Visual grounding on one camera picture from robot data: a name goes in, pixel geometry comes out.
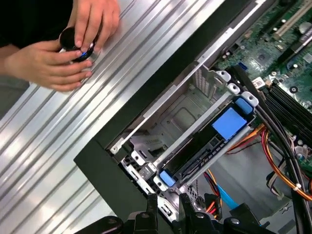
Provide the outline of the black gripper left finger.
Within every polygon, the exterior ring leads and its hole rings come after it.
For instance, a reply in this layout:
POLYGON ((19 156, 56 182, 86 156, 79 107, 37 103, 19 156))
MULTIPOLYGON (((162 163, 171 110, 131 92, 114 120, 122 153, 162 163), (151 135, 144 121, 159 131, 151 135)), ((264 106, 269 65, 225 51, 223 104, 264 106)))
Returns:
POLYGON ((105 216, 78 231, 79 234, 157 234, 157 195, 148 194, 147 208, 133 212, 124 222, 117 216, 105 216))

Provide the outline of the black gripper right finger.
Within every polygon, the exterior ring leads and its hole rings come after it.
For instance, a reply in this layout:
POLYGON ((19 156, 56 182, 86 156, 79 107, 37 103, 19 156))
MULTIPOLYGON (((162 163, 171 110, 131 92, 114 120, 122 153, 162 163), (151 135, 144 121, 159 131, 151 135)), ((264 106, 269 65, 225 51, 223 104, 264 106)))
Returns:
POLYGON ((186 193, 179 195, 178 232, 180 234, 271 234, 259 225, 238 219, 226 218, 222 224, 207 213, 196 212, 186 193))

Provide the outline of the person's right hand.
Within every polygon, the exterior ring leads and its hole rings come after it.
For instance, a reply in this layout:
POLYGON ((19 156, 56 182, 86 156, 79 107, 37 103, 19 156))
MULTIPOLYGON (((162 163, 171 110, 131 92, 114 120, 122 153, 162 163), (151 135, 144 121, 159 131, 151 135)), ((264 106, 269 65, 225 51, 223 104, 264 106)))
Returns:
POLYGON ((4 46, 0 49, 0 74, 60 92, 72 91, 92 75, 89 70, 92 63, 89 60, 71 63, 81 56, 81 51, 59 53, 59 49, 57 40, 34 43, 22 49, 4 46))

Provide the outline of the person's left hand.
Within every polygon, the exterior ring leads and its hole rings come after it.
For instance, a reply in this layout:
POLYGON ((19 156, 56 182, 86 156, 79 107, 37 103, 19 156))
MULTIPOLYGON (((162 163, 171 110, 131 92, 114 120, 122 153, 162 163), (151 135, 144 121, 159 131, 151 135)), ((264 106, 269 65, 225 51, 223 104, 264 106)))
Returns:
POLYGON ((75 28, 77 48, 86 52, 91 43, 97 52, 119 25, 120 7, 117 0, 74 0, 68 27, 75 28))

